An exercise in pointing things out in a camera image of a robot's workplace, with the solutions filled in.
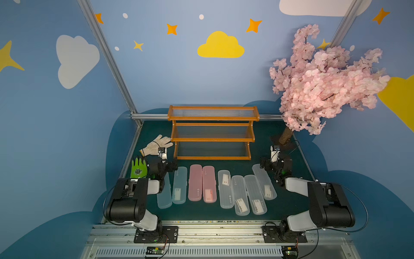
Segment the clear pencil case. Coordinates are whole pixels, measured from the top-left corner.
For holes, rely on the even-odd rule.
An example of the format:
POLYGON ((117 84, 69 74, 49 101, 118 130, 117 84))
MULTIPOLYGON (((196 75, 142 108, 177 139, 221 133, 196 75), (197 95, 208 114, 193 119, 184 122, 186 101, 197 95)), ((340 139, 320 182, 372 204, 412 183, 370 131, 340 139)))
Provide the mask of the clear pencil case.
POLYGON ((261 168, 260 164, 253 165, 252 171, 257 178, 264 199, 274 200, 277 193, 267 171, 261 168))
POLYGON ((220 206, 223 209, 234 207, 234 198, 231 185, 231 174, 228 170, 218 171, 218 189, 220 196, 220 206))
POLYGON ((265 214, 267 207, 257 177, 255 175, 246 175, 244 180, 253 214, 265 214))
POLYGON ((244 177, 241 175, 234 175, 231 181, 235 212, 238 216, 247 216, 250 213, 250 207, 244 177))

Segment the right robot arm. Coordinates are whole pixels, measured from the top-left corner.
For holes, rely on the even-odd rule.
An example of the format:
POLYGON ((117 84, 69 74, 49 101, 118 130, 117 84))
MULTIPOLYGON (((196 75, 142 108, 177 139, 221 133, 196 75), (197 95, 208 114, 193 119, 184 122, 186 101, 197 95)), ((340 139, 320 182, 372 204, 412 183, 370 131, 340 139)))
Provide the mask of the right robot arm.
POLYGON ((260 168, 273 173, 276 183, 281 187, 309 200, 309 210, 290 215, 281 221, 280 233, 297 234, 320 228, 347 228, 355 225, 354 212, 340 184, 294 177, 285 168, 286 163, 290 162, 291 159, 282 159, 274 154, 269 159, 261 158, 259 163, 260 168))

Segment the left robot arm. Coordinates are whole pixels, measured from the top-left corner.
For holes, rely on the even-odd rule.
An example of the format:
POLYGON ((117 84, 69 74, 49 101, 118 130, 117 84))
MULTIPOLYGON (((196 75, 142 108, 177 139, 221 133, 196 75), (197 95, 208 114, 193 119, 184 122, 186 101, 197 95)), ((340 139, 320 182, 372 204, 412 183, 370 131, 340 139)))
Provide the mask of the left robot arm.
POLYGON ((160 219, 147 209, 147 197, 160 194, 165 188, 168 173, 178 169, 177 159, 171 161, 156 158, 147 164, 142 158, 132 162, 132 173, 139 178, 120 178, 113 188, 104 217, 118 226, 131 224, 144 232, 158 232, 160 219))

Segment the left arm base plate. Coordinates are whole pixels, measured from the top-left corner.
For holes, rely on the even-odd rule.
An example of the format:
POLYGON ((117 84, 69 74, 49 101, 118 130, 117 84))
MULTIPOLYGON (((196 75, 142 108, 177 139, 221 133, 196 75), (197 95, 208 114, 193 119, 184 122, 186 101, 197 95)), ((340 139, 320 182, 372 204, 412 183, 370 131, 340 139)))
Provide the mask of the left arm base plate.
POLYGON ((142 231, 136 230, 134 236, 134 243, 177 243, 179 234, 178 226, 162 226, 158 227, 155 231, 142 231))

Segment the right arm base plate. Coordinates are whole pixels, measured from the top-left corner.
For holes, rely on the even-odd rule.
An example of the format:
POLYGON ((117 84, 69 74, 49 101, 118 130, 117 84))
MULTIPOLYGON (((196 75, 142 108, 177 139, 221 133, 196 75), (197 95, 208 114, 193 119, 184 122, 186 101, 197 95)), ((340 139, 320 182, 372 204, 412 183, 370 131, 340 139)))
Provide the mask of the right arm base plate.
POLYGON ((294 232, 288 227, 265 225, 262 234, 265 243, 307 243, 304 232, 294 232))

